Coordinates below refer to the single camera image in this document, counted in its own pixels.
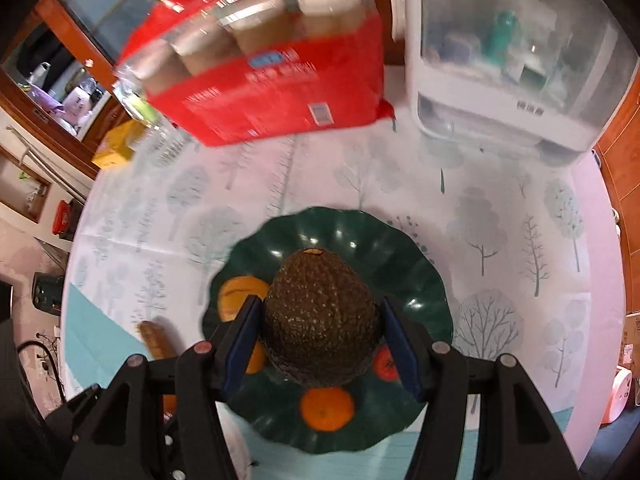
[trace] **red package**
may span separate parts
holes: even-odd
[[[393,115],[374,0],[170,0],[118,74],[206,146]]]

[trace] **light blue tablecloth stripe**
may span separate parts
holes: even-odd
[[[109,386],[131,354],[150,357],[140,341],[105,316],[71,284],[65,308],[65,361],[83,388],[94,383],[103,388]]]

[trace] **table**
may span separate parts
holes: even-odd
[[[141,319],[184,349],[202,338],[207,285],[233,244],[270,217],[313,205],[358,208],[413,237],[442,276],[454,345],[523,363],[577,463],[598,429],[624,318],[622,260],[593,157],[570,170],[500,158],[425,137],[402,74],[386,73],[396,120],[223,148],[187,142],[172,156],[148,142],[103,171],[82,216],[63,301],[67,395],[106,386],[146,351]],[[510,331],[470,343],[470,316],[499,312]],[[364,452],[306,455],[265,441],[238,419],[258,479],[403,478],[422,416]],[[459,478],[470,478],[478,410],[467,409]]]

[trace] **wavy green plate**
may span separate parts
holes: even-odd
[[[226,280],[251,275],[271,283],[287,256],[308,247],[337,253],[376,297],[394,296],[409,318],[426,326],[435,339],[451,343],[453,325],[442,279],[411,238],[361,211],[325,207],[271,219],[236,244],[211,282],[202,318],[205,337],[220,324],[218,291]],[[304,388],[271,366],[245,375],[228,405],[264,438],[313,454],[367,449],[404,430],[423,408],[399,383],[385,383],[371,371],[345,388],[356,414],[333,433],[304,423],[298,411]]]

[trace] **white appliance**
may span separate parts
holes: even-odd
[[[626,95],[638,54],[601,0],[406,0],[425,133],[570,164]]]

